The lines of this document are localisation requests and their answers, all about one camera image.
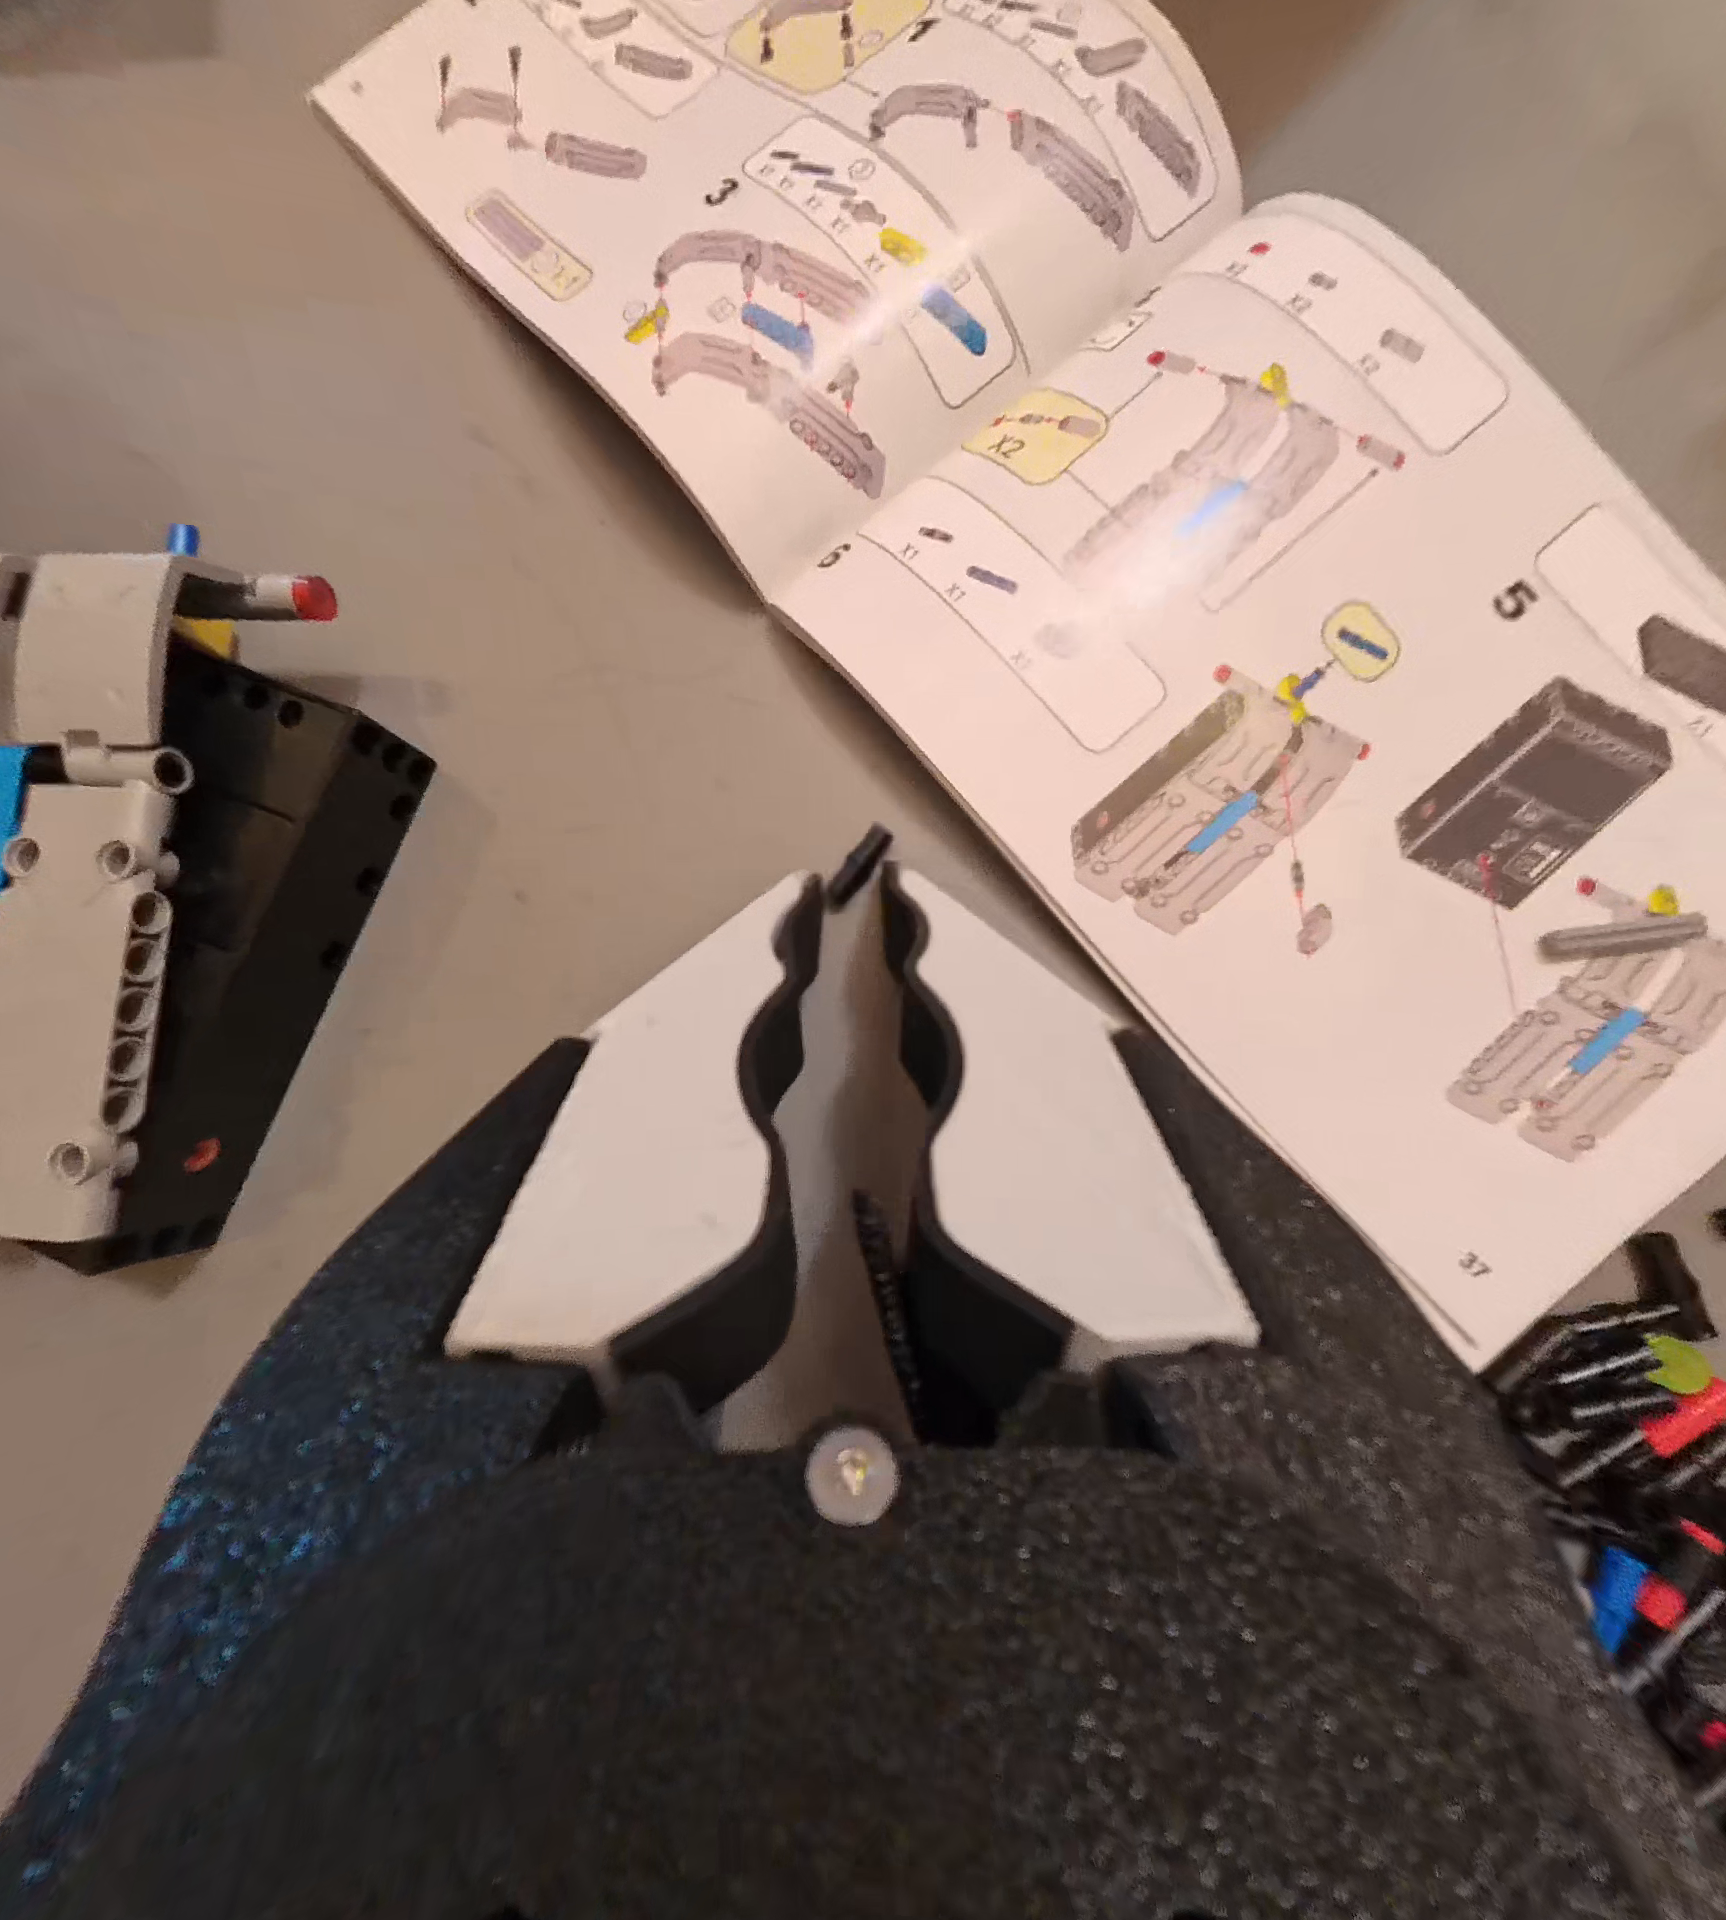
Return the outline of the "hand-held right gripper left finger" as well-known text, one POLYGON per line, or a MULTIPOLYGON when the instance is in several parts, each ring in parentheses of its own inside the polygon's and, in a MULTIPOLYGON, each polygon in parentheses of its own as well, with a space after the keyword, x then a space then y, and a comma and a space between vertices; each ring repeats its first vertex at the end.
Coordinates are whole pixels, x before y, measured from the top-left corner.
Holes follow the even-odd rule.
POLYGON ((824 885, 790 872, 582 1036, 567 1093, 445 1335, 451 1358, 764 1366, 796 1230, 780 1105, 824 885))

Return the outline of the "grey black toy brick assembly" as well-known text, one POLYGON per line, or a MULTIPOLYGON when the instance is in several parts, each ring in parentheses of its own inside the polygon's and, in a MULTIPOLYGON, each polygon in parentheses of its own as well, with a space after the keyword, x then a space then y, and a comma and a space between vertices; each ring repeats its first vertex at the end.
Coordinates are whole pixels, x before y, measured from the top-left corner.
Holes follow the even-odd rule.
POLYGON ((0 1245, 85 1276, 219 1243, 437 775, 200 545, 0 551, 0 1245))

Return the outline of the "pile of small toy pieces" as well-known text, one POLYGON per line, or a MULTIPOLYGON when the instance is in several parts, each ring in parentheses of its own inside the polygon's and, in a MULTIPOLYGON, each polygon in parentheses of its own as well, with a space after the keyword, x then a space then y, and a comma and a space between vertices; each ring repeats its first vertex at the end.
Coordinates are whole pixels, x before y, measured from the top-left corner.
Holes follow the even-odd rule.
POLYGON ((1484 1375, 1570 1558, 1590 1638, 1726 1840, 1726 1377, 1681 1241, 1624 1245, 1626 1294, 1557 1308, 1484 1375))

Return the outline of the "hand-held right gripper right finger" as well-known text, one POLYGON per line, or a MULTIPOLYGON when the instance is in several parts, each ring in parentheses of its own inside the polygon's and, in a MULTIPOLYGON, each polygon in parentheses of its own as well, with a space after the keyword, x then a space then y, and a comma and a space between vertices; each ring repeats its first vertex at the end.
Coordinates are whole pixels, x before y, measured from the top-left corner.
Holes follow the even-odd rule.
POLYGON ((1137 1032, 901 863, 901 1064, 926 1116, 912 1317, 949 1358, 1172 1358, 1261 1324, 1124 1061, 1137 1032))

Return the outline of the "instruction booklet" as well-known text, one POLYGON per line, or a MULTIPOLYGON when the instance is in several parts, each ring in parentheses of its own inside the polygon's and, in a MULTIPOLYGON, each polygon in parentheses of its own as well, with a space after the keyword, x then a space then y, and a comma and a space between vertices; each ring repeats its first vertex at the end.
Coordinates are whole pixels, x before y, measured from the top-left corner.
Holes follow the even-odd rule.
POLYGON ((1464 1358, 1726 1156, 1726 585, 1155 5, 419 5, 312 105, 1464 1358))

